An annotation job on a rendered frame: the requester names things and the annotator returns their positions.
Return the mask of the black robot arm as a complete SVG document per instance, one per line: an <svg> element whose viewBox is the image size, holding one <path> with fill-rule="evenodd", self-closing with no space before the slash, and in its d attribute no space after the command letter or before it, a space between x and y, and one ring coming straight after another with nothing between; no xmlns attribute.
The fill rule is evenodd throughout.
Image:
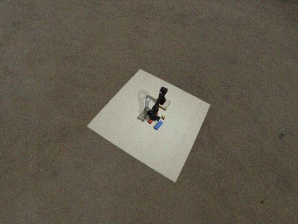
<svg viewBox="0 0 298 224"><path fill-rule="evenodd" d="M155 114L157 114L158 110L159 110L159 104L163 105L165 103L165 101L166 101L165 95L166 95L167 91L168 91L168 89L165 87L162 87L160 89L160 92L162 92L162 93L159 93L159 97L156 101L156 104L152 107L152 110L151 110L152 113L149 116L149 118L151 120L155 119Z"/></svg>

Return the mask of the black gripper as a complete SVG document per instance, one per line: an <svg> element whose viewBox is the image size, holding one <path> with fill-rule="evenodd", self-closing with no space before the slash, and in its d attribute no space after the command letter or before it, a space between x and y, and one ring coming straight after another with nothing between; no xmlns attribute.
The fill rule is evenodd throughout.
<svg viewBox="0 0 298 224"><path fill-rule="evenodd" d="M151 114L151 111L149 110L149 111L147 112L147 114L148 114L148 115L150 115L150 114ZM156 114L155 114L155 120L159 121L159 120L160 120L160 118L161 118L161 117L159 117L159 116L156 116Z"/></svg>

